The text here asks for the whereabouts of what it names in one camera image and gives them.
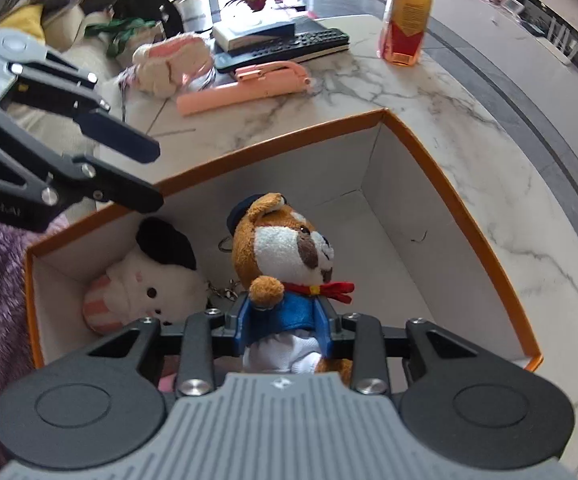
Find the white pink-striped plush toy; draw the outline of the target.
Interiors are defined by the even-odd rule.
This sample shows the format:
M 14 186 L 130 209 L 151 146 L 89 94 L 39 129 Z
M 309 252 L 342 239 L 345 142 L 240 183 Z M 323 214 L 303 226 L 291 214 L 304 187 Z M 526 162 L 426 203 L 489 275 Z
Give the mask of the white pink-striped plush toy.
M 209 305 L 207 281 L 185 234 L 150 217 L 140 222 L 135 240 L 135 247 L 85 292 L 83 318 L 97 334 L 112 333 L 140 318 L 182 323 Z

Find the brown raccoon sailor plush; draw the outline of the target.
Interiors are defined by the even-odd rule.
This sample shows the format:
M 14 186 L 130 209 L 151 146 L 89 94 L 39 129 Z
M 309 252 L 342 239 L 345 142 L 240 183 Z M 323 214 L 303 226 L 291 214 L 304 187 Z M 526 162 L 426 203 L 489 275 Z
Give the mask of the brown raccoon sailor plush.
M 248 373 L 351 377 L 349 359 L 326 356 L 317 323 L 321 298 L 350 304 L 354 285 L 332 281 L 335 251 L 312 222 L 280 193 L 242 200 L 226 221 L 231 262 L 247 293 L 243 369 Z

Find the pink white plush pouch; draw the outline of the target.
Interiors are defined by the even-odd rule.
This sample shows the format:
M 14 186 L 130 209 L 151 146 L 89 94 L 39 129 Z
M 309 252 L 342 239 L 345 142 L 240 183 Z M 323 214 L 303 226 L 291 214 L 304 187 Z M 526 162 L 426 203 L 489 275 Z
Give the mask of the pink white plush pouch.
M 195 34 L 182 34 L 143 44 L 132 55 L 128 84 L 167 99 L 213 68 L 210 48 Z

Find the orange cardboard storage box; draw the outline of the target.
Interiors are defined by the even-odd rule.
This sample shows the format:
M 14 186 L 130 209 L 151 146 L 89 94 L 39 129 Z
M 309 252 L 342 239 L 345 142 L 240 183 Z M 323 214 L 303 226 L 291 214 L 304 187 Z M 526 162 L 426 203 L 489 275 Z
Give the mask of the orange cardboard storage box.
M 214 307 L 236 288 L 226 219 L 280 192 L 328 238 L 351 310 L 401 326 L 426 318 L 526 370 L 543 353 L 498 256 L 411 131 L 369 112 L 291 131 L 174 174 L 160 216 L 190 240 Z

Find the white book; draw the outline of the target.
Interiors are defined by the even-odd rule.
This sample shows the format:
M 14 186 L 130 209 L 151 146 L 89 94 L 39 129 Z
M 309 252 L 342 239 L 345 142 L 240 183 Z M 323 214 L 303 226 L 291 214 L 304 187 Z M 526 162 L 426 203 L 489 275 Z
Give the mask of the white book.
M 277 12 L 240 14 L 217 22 L 212 28 L 215 43 L 234 52 L 261 42 L 295 36 L 295 22 Z

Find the pink folding comb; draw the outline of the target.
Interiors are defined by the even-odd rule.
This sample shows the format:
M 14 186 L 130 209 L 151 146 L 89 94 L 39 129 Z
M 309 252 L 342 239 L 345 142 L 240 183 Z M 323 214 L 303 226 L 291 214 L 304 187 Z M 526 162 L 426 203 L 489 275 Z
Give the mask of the pink folding comb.
M 300 93 L 311 86 L 307 70 L 289 61 L 241 67 L 235 71 L 235 77 L 231 84 L 181 94 L 176 100 L 178 113 L 190 116 L 225 106 Z

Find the black keyboard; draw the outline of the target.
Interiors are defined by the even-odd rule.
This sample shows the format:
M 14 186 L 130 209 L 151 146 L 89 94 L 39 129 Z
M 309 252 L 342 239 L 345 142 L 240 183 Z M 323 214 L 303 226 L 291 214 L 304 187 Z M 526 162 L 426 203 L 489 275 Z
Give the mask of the black keyboard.
M 292 38 L 261 42 L 235 52 L 214 55 L 214 67 L 221 74 L 234 73 L 239 68 L 272 62 L 302 63 L 323 56 L 347 51 L 350 38 L 338 28 L 305 32 Z

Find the orange juice bottle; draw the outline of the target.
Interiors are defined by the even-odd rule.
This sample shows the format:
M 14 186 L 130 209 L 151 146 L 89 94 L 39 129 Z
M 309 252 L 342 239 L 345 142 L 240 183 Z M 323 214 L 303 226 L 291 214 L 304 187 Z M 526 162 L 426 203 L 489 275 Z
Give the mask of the orange juice bottle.
M 387 0 L 378 55 L 399 66 L 417 63 L 434 0 Z

